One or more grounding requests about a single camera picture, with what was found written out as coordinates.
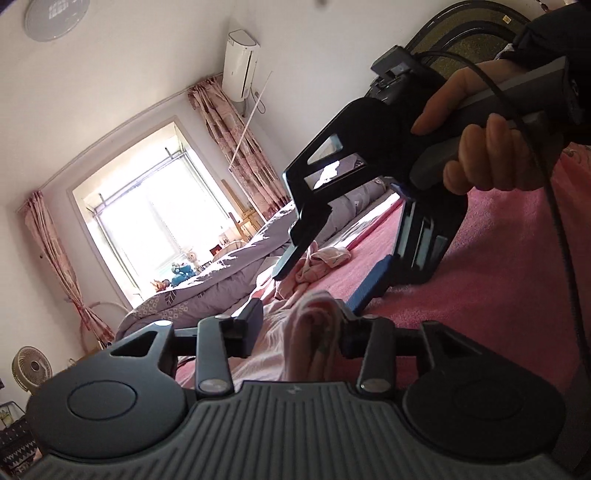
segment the black sleeve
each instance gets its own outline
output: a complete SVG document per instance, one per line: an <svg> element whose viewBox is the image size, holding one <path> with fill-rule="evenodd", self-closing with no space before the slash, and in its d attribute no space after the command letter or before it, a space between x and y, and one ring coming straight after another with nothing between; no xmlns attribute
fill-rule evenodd
<svg viewBox="0 0 591 480"><path fill-rule="evenodd" d="M499 58L534 69L561 56L569 59L570 75L579 87L579 102L591 124L591 1L578 2L538 17L514 40L513 51ZM591 144L591 133L569 141Z"/></svg>

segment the pink curtain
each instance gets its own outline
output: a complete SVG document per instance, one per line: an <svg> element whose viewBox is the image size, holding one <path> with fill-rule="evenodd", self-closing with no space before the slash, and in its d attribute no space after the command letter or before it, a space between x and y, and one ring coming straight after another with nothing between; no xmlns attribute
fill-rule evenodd
<svg viewBox="0 0 591 480"><path fill-rule="evenodd" d="M113 341L115 335L113 335L113 331L96 313L84 305L80 287L76 280L76 273L64 249L61 247L56 227L47 210L41 192L33 193L27 200L24 206L24 215L27 228L32 233L37 245L43 251L45 258L51 264L64 292L66 292L80 315L80 340L82 342L82 348L88 353L88 348L82 337L84 327L94 334L101 348L106 347L109 342Z"/></svg>
<svg viewBox="0 0 591 480"><path fill-rule="evenodd" d="M244 121L222 91L222 75L189 89L189 101L230 163L244 131ZM246 131L229 170L265 220L289 202L281 181L250 130Z"/></svg>

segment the curtain rod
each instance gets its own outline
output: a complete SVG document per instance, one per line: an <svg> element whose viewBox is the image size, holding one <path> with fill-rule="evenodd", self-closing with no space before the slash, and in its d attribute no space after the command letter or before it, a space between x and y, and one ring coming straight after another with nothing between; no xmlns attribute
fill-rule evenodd
<svg viewBox="0 0 591 480"><path fill-rule="evenodd" d="M118 125L117 127L115 127L113 130L111 130L110 132L108 132L107 134L103 135L102 137L100 137L96 142L94 142L92 145L90 145L90 147L85 148L82 152L80 152L77 156L75 156L74 158L72 158L68 163L66 163L66 165L64 165L62 168L60 168L57 172L55 172L51 177L49 177L49 179L43 183L40 187L38 187L36 190L43 190L45 187L47 187L52 181L54 181L59 175L61 175L61 173L64 170L67 170L69 167L71 167L74 163L78 162L84 155L86 155L90 150L92 150L93 148L95 148L97 145L99 145L101 142L103 142L104 140L106 140L107 138L109 138L111 135L117 133L119 130L121 130L123 127L129 125L131 122L133 122L134 120L138 119L139 117L141 117L142 115L145 115L146 113L154 110L155 108L159 107L160 105L162 105L163 103L168 102L169 100L172 100L175 97L178 97L179 95L182 95L186 92L188 92L192 87L194 87L195 85L201 83L204 80L207 80L209 78L215 77L217 75L220 75L219 73L214 74L214 75L208 75L206 77L202 77L200 80L193 82L191 85L189 85L188 87L185 87L182 90L179 90L176 93L173 93L172 95L166 97L163 100L160 100L159 102L153 104L152 106L149 106L148 108L142 110L140 113L136 113L134 116L132 116L131 118L128 118L125 122L123 122L122 124ZM27 206L27 200L25 200L23 202L23 204L17 209L17 213L21 213L24 208Z"/></svg>

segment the window pane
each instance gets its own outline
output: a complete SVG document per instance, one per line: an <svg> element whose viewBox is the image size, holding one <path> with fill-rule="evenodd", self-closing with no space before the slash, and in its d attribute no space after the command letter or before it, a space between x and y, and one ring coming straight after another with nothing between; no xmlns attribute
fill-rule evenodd
<svg viewBox="0 0 591 480"><path fill-rule="evenodd" d="M143 279L154 278L157 268L176 253L141 188L107 207L100 218L115 247Z"/></svg>
<svg viewBox="0 0 591 480"><path fill-rule="evenodd" d="M230 219L183 160L156 172L141 188L181 248L192 248L202 262L210 260L209 249Z"/></svg>

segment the white air conditioner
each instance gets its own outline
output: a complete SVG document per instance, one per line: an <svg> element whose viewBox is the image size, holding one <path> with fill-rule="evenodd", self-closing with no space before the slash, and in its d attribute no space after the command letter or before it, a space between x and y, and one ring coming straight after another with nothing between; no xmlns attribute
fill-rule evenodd
<svg viewBox="0 0 591 480"><path fill-rule="evenodd" d="M244 30L228 34L222 89L232 102L242 102L250 93L259 47Z"/></svg>

